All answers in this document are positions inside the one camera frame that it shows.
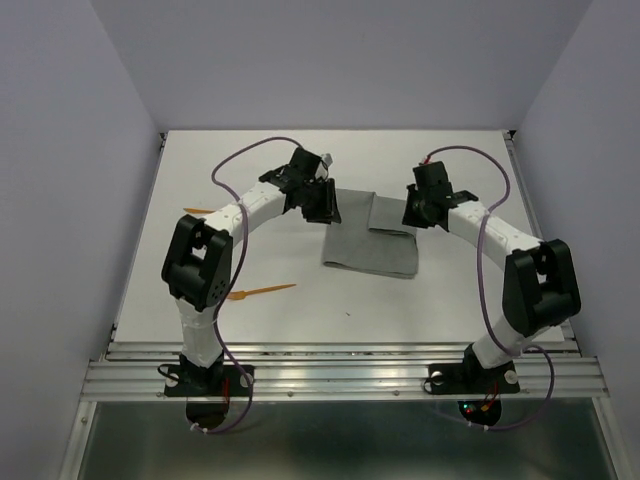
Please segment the grey cloth napkin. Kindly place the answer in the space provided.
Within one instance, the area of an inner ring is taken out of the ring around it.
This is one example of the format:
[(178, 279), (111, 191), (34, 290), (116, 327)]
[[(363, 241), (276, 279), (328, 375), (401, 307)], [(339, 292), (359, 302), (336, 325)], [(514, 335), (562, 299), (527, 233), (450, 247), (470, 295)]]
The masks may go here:
[(324, 266), (400, 279), (417, 275), (417, 229), (402, 223), (403, 200), (339, 189), (337, 203), (342, 222), (327, 227)]

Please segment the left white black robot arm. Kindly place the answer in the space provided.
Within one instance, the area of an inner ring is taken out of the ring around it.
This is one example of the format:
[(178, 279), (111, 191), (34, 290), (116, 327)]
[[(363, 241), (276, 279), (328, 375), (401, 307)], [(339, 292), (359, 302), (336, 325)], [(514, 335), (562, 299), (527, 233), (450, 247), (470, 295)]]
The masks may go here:
[(266, 222), (298, 209), (308, 223), (339, 223), (333, 160), (297, 147), (288, 163), (262, 174), (243, 195), (203, 217), (185, 215), (177, 222), (161, 278), (174, 297), (181, 320), (181, 358), (190, 367), (188, 382), (199, 393), (215, 392), (223, 354), (214, 332), (214, 312), (232, 283), (233, 250), (248, 249), (248, 236)]

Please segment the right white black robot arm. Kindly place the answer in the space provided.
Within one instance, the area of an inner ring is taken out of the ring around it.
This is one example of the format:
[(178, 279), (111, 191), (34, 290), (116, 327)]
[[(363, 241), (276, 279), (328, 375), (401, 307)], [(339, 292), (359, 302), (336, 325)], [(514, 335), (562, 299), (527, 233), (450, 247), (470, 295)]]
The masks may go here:
[(519, 356), (540, 333), (577, 315), (582, 306), (569, 246), (544, 241), (494, 215), (467, 190), (454, 191), (441, 162), (413, 168), (402, 223), (439, 227), (476, 248), (479, 296), (484, 293), (483, 260), (503, 272), (501, 316), (487, 320), (487, 334), (470, 346), (460, 366), (463, 384), (482, 390), (496, 368)]

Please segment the orange plastic fork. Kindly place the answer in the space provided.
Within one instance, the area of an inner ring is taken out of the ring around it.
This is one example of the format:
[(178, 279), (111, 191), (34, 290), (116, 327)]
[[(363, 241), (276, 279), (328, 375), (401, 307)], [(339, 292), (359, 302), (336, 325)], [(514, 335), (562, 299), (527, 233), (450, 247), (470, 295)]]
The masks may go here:
[(295, 284), (274, 285), (274, 286), (262, 287), (258, 289), (252, 289), (252, 290), (238, 290), (238, 291), (230, 292), (227, 298), (232, 301), (241, 301), (246, 299), (249, 296), (277, 292), (280, 290), (286, 290), (293, 287), (295, 287)]

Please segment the orange plastic knife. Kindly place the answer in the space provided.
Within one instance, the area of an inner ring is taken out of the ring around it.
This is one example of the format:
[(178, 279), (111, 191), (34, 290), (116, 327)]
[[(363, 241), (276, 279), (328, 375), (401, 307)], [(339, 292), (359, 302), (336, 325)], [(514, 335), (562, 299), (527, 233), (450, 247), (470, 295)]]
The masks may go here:
[(198, 208), (183, 208), (183, 211), (190, 215), (209, 215), (215, 213), (215, 210)]

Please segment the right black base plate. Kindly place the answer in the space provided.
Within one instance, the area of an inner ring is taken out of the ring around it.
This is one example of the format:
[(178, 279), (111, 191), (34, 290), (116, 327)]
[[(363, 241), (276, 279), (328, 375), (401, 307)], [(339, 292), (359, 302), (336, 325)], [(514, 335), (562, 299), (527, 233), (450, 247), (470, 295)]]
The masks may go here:
[(427, 366), (428, 376), (423, 390), (431, 395), (484, 395), (520, 392), (518, 375), (513, 362), (493, 368), (471, 371), (462, 363), (437, 363)]

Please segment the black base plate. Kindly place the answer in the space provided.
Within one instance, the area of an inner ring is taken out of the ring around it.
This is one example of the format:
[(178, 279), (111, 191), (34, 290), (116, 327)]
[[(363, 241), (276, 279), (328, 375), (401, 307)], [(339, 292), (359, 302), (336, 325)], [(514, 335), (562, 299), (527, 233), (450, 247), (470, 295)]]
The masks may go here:
[(428, 376), (423, 390), (431, 395), (484, 395), (520, 392), (518, 375), (513, 362), (493, 368), (471, 371), (462, 363), (437, 363), (427, 366)]
[(249, 397), (249, 386), (233, 365), (217, 364), (204, 374), (178, 364), (161, 364), (157, 372), (165, 381), (164, 395), (169, 398)]

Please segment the aluminium rail frame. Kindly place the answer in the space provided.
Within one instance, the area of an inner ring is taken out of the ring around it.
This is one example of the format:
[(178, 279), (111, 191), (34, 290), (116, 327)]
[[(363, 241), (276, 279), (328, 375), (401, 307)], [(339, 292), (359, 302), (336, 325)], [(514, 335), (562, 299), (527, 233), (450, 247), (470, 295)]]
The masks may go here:
[(484, 331), (475, 251), (441, 230), (417, 238), (412, 280), (328, 268), (325, 229), (291, 212), (249, 240), (242, 289), (295, 287), (227, 303), (224, 339), (256, 374), (252, 401), (226, 434), (206, 435), (186, 403), (164, 395), (157, 368), (181, 332), (160, 269), (183, 208), (217, 208), (216, 180), (248, 190), (293, 145), (333, 156), (339, 187), (403, 198), (413, 167), (444, 147), (456, 189), (537, 233), (503, 131), (188, 131), (165, 137), (124, 300), (105, 354), (86, 371), (64, 479), (631, 479), (597, 359), (569, 325), (543, 354), (516, 363), (517, 395), (501, 399), (506, 432), (463, 424), (452, 397), (422, 387), (433, 363), (461, 359)]

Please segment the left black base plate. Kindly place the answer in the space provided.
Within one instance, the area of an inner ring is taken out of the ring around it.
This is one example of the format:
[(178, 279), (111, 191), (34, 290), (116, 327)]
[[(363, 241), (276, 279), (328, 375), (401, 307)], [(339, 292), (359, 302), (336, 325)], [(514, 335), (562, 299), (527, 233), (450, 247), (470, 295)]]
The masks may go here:
[(157, 372), (165, 381), (164, 395), (169, 398), (249, 397), (249, 386), (233, 365), (217, 364), (204, 374), (178, 364), (161, 364)]

